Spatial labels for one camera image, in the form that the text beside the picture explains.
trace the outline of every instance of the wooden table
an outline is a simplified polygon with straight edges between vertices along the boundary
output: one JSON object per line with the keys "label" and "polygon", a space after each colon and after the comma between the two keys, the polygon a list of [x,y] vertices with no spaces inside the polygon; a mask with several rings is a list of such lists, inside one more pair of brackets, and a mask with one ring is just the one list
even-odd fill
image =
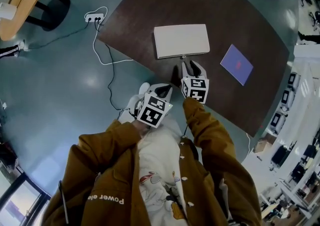
{"label": "wooden table", "polygon": [[41,20],[32,16],[29,16],[29,14],[31,13],[32,9],[36,6],[44,10],[44,13],[46,15],[50,14],[52,16],[56,16],[56,14],[52,12],[52,9],[47,5],[44,5],[41,2],[38,2],[38,0],[11,0],[10,4],[18,6],[16,10],[16,14],[14,15],[12,20],[4,19],[4,18],[1,19],[0,38],[2,40],[10,40],[19,31],[19,29],[21,28],[21,26],[25,21],[42,26],[46,30],[53,30],[62,22],[70,6],[70,0],[59,0],[59,1],[62,2],[62,4],[64,5],[63,16],[59,15],[59,19],[52,17],[52,21],[45,21],[45,20]]}
{"label": "wooden table", "polygon": [[[186,59],[206,69],[210,79],[206,104],[254,136],[275,98],[289,51],[247,0],[123,0],[98,38],[179,86],[173,73],[181,76],[182,60],[157,59],[154,27],[203,23],[210,52]],[[244,86],[220,65],[231,44],[253,65]]]}

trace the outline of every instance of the purple notebook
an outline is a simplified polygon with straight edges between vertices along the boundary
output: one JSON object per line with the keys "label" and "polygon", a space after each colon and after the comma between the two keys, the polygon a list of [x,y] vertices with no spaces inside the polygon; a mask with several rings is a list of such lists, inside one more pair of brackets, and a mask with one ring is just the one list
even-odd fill
{"label": "purple notebook", "polygon": [[251,63],[233,44],[231,44],[220,65],[231,73],[242,86],[246,83],[253,69]]}

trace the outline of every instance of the white cube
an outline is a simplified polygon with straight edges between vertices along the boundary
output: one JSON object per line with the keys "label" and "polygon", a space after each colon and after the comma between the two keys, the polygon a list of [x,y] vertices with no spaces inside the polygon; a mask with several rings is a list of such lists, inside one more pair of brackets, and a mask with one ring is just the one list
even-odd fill
{"label": "white cube", "polygon": [[145,93],[144,98],[138,104],[137,119],[157,128],[172,107],[171,104],[156,97],[154,92]]}
{"label": "white cube", "polygon": [[196,99],[201,104],[205,104],[205,101],[207,100],[208,91],[209,91],[208,79],[185,77],[181,79],[181,82],[182,82],[181,91],[185,98],[189,96]]}

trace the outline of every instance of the person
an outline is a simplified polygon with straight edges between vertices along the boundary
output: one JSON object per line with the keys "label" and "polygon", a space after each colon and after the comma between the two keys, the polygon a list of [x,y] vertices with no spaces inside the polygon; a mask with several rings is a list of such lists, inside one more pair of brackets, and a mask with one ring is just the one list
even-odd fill
{"label": "person", "polygon": [[300,32],[298,32],[298,35],[300,40],[308,40],[320,44],[320,35],[304,35]]}
{"label": "person", "polygon": [[143,95],[105,132],[72,145],[42,225],[261,225],[255,185],[223,125],[188,97],[183,109],[194,143],[171,115],[150,129],[132,116]]}
{"label": "person", "polygon": [[19,44],[7,48],[0,48],[0,59],[6,56],[17,57],[21,50],[25,47],[25,40],[21,41]]}

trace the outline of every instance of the white cup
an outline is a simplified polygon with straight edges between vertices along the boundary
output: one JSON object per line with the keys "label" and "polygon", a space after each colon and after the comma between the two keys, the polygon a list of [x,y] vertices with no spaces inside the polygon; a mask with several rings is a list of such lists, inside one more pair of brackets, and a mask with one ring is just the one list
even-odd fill
{"label": "white cup", "polygon": [[0,17],[12,20],[15,16],[15,12],[17,11],[17,7],[5,2],[0,3]]}

